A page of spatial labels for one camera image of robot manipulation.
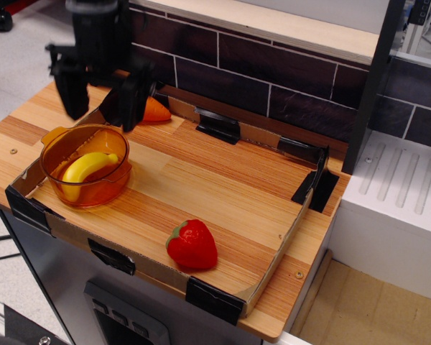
tile backsplash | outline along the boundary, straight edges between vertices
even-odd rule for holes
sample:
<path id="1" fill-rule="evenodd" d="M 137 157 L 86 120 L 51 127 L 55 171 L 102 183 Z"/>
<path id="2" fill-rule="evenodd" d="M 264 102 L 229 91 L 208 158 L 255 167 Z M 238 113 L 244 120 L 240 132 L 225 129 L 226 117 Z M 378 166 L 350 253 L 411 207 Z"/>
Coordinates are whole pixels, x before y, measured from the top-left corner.
<path id="1" fill-rule="evenodd" d="M 133 46 L 168 85 L 348 142 L 369 67 L 131 5 Z"/>
<path id="2" fill-rule="evenodd" d="M 370 127 L 431 146 L 431 68 L 394 58 Z"/>

transparent orange bowl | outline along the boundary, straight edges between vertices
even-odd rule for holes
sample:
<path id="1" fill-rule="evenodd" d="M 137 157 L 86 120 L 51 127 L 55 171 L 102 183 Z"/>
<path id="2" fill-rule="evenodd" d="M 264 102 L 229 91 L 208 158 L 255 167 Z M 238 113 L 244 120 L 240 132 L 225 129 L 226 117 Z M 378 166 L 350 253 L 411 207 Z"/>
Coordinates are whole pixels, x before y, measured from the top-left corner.
<path id="1" fill-rule="evenodd" d="M 57 197 L 75 207 L 99 206 L 116 198 L 128 182 L 129 143 L 113 126 L 84 124 L 73 128 L 58 127 L 42 138 L 40 166 Z M 91 152 L 114 153 L 118 162 L 93 172 L 83 182 L 64 182 L 65 171 L 78 158 Z M 68 189 L 76 190 L 75 198 Z"/>

red strawberry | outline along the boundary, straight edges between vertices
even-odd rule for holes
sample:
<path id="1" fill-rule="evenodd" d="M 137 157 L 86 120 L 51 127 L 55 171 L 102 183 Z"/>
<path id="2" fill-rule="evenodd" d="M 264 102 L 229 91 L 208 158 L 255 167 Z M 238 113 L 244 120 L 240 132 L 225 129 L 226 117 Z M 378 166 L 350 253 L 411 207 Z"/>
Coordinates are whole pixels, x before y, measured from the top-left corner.
<path id="1" fill-rule="evenodd" d="M 184 221 L 175 228 L 166 242 L 166 249 L 168 255 L 182 266 L 211 268 L 217 263 L 213 235 L 198 219 Z"/>

toy carrot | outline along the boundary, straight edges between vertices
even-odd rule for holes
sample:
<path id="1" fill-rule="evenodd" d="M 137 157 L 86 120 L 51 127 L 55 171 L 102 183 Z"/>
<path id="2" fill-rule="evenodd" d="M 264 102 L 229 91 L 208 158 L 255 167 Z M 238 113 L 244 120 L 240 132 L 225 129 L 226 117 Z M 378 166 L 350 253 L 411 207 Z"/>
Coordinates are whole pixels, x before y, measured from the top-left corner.
<path id="1" fill-rule="evenodd" d="M 149 96 L 145 106 L 144 121 L 167 121 L 171 119 L 171 113 L 159 101 Z"/>

toy banana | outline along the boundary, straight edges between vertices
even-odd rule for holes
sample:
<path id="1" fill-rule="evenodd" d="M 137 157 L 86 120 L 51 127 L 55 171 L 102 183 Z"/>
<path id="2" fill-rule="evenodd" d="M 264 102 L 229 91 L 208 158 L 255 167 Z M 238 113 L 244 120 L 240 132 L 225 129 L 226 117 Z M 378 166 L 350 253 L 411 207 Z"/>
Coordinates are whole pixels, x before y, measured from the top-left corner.
<path id="1" fill-rule="evenodd" d="M 106 155 L 102 152 L 91 152 L 78 158 L 65 171 L 62 181 L 69 183 L 82 183 L 89 175 L 106 167 L 116 164 L 118 156 L 114 153 Z M 79 185 L 62 185 L 62 191 L 68 201 L 75 202 L 80 196 Z"/>

